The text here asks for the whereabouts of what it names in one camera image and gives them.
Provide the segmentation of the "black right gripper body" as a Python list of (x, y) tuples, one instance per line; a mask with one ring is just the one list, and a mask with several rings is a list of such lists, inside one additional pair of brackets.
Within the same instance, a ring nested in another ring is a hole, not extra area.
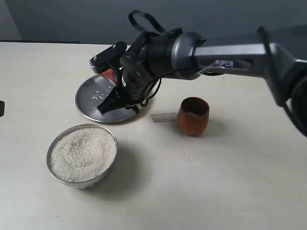
[(154, 39), (159, 37), (155, 32), (142, 32), (121, 56), (121, 67), (116, 70), (118, 96), (126, 95), (134, 101), (148, 100), (158, 78), (150, 71), (147, 51)]

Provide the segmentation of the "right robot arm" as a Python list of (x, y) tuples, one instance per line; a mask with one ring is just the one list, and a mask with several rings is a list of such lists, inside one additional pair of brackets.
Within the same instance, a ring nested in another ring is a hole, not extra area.
[(263, 78), (276, 104), (303, 134), (307, 133), (307, 27), (203, 39), (180, 29), (159, 35), (142, 32), (117, 55), (119, 79), (98, 105), (105, 114), (136, 104), (146, 106), (154, 85), (162, 78), (194, 80), (200, 75), (232, 74)]

